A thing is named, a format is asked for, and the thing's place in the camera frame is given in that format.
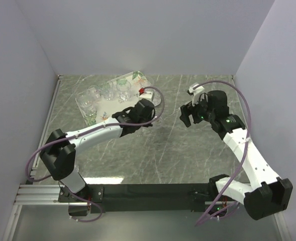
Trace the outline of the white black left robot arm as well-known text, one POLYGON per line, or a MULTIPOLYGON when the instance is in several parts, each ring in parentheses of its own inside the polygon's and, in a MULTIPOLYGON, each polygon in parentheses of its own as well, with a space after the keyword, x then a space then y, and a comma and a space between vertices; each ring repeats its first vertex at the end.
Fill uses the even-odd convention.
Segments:
POLYGON ((73 132, 53 131, 47 144, 40 152, 52 178, 61 181, 70 190, 70 196, 77 202, 88 196, 86 182, 74 167, 78 154, 102 142, 132 134, 140 127, 151 126, 155 116, 155 107, 149 100, 139 100, 134 107, 113 114, 105 121, 73 132))

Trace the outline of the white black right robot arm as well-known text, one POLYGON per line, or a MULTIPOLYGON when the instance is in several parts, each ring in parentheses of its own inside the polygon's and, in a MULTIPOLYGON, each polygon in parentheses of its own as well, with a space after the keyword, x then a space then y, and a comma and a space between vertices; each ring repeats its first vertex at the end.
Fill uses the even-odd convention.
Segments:
POLYGON ((203 87, 190 88, 191 101, 182 105, 180 120, 186 127, 202 121, 231 149, 249 179, 249 184, 222 174, 209 179, 208 194, 212 200, 227 196, 244 205, 249 216, 259 220, 287 209, 293 190, 291 181, 282 179, 265 161, 242 120, 229 112, 227 95, 203 87))

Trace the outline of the clear glass cup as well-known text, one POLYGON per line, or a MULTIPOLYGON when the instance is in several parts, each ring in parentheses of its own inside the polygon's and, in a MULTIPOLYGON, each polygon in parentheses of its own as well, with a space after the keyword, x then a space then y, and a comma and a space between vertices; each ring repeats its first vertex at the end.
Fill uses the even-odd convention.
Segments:
POLYGON ((99 86, 93 85, 88 88, 88 94, 93 101, 100 101, 101 95, 101 88, 99 86))
POLYGON ((95 121, 96 119, 96 108, 94 101, 88 91, 83 91, 77 94, 76 100, 79 104, 79 107, 83 110, 85 116, 91 120, 95 121))
POLYGON ((106 100, 112 100, 114 98, 114 84, 112 81, 109 80, 101 85, 101 94, 106 100))
POLYGON ((128 101, 131 98, 131 83, 127 80, 117 80, 117 91, 122 100, 128 101))
POLYGON ((163 119, 161 116, 155 116, 154 117, 154 122, 152 123, 154 127, 159 128, 163 124, 163 119))

